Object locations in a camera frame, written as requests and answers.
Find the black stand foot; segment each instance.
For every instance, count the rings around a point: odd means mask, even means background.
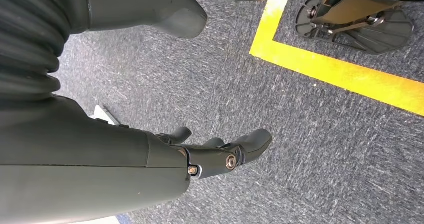
[[[299,35],[354,48],[371,55],[381,55],[403,47],[411,37],[414,25],[398,8],[382,11],[378,18],[348,25],[317,25],[311,15],[321,0],[308,0],[296,18]]]

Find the yellow line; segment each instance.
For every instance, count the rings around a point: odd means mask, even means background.
[[[250,49],[251,55],[424,116],[424,83],[273,41],[287,1],[268,0]]]

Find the gray robotic arm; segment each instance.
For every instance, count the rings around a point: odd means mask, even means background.
[[[191,179],[257,159],[260,129],[225,144],[184,145],[173,134],[112,126],[53,95],[70,34],[136,25],[197,36],[207,16],[195,0],[0,0],[0,223],[72,223],[174,200]]]

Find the carpeted floor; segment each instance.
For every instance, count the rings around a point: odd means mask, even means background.
[[[145,26],[71,37],[59,94],[88,113],[105,105],[133,128],[187,126],[189,144],[257,128],[274,142],[259,161],[193,181],[178,200],[129,213],[129,222],[424,223],[422,116],[249,55],[265,2],[197,1],[209,23],[194,40]],[[276,40],[424,82],[422,4],[405,7],[416,25],[410,45],[374,57],[298,37],[304,1],[289,0]]]

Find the bolt head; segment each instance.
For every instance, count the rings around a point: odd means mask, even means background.
[[[196,175],[198,171],[199,171],[198,167],[194,165],[189,166],[187,170],[188,174],[190,175]]]
[[[229,155],[226,158],[226,168],[230,171],[234,170],[234,168],[236,168],[237,165],[237,158],[236,156],[234,156],[233,154]]]

